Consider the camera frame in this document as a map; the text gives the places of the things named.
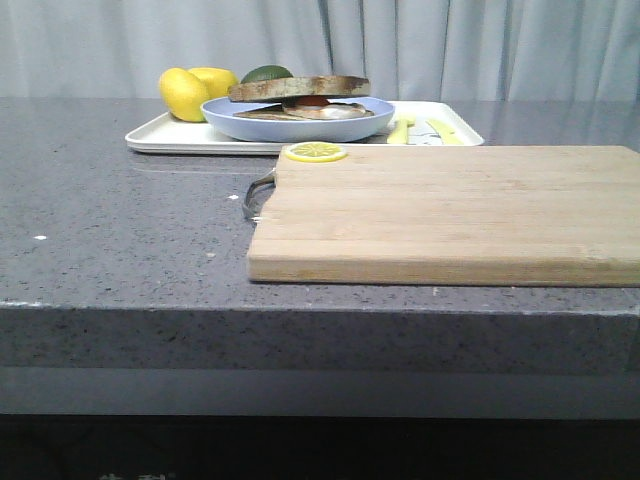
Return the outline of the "rear yellow lemon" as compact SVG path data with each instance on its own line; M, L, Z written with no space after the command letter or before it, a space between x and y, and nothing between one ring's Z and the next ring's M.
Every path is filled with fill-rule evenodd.
M201 80L210 99L216 99L228 95L229 89L239 83L236 75L227 69L216 67L194 67L188 70Z

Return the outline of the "green lime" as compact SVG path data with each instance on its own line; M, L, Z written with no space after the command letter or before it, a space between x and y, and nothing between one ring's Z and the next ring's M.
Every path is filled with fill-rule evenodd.
M253 83L281 78L291 78L292 72L281 65L263 65L257 67L244 75L242 83Z

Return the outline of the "yellow lemon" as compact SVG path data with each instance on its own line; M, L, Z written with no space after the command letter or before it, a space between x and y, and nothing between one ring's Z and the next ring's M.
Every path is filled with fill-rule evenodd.
M209 100L209 92L197 76L183 68L170 68L161 74L158 87L174 117L191 123L205 122L201 105Z
M227 69L216 67L194 67L188 70L201 80L210 99L216 99L228 95L229 89L239 83L236 75Z

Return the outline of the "yellow plastic knife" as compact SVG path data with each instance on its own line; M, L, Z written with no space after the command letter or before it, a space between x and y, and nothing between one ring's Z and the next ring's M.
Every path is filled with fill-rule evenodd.
M456 133L456 130L452 126L448 125L447 123L434 118L427 119L426 122L440 136L444 145L463 145L464 144L464 142Z

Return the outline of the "white rectangular tray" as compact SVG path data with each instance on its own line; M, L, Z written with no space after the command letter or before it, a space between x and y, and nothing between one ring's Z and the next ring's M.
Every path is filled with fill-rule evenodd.
M415 125L409 129L409 143L421 146L444 145L440 136L426 122L434 118L452 126L465 146L485 143L461 116L449 105L430 101L391 101L394 115L409 113ZM189 123L163 113L132 130L125 136L134 151L150 154L185 155L277 155L282 145L274 142L249 142L219 133L208 123Z

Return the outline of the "light blue round plate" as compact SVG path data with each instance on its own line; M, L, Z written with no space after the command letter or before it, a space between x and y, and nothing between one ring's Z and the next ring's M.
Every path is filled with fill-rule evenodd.
M373 97L344 98L343 101L359 103L373 115L340 120L245 118L237 116L237 113L278 107L278 104L233 102L228 97L203 103L201 111L219 133L243 141L277 143L313 140L345 143L361 140L383 130L395 113L391 103Z

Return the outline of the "white curtain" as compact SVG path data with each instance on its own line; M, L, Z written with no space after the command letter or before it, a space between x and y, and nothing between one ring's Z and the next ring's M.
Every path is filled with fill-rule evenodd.
M5 1L1 92L152 98L171 67L367 77L403 100L639 98L635 1Z

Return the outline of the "front yellow lemon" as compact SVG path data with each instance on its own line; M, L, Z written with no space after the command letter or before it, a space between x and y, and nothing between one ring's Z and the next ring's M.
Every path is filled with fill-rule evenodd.
M183 68L170 68L161 74L158 87L174 117L191 123L205 122L201 105L209 100L209 92L197 76Z

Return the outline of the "bread slice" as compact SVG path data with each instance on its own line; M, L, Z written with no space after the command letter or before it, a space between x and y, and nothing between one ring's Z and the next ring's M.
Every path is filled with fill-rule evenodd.
M371 84L366 78L324 75L240 83L229 88L228 97L233 102L268 102L302 96L347 98L370 94Z
M234 113L234 116L240 117L240 118L250 118L250 119L260 119L260 120L292 120L292 121L308 120L308 119L303 119L303 118L286 114L283 111L282 105L237 112L237 113Z

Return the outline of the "lemon slice toy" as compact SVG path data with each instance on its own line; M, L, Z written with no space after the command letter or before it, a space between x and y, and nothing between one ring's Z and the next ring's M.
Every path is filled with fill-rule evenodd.
M326 163L344 159L348 155L348 152L338 144L323 141L308 141L284 147L283 154L294 161Z

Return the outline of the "wooden cutting board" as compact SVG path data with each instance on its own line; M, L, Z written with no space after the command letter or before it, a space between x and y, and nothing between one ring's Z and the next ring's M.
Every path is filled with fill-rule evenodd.
M280 157L254 281L635 286L639 156L622 146L350 146Z

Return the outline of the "fried egg toy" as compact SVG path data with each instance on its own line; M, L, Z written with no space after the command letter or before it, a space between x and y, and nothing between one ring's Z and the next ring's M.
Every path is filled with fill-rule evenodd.
M303 96L286 100L282 108L288 115L308 120L347 120L372 115L359 103L331 102L323 96Z

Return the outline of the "yellow plastic fork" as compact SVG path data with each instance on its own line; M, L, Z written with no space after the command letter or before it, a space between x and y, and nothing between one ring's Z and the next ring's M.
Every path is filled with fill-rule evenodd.
M386 143L390 145L407 145L409 143L409 129L415 125L415 116L409 113L399 114L389 133Z

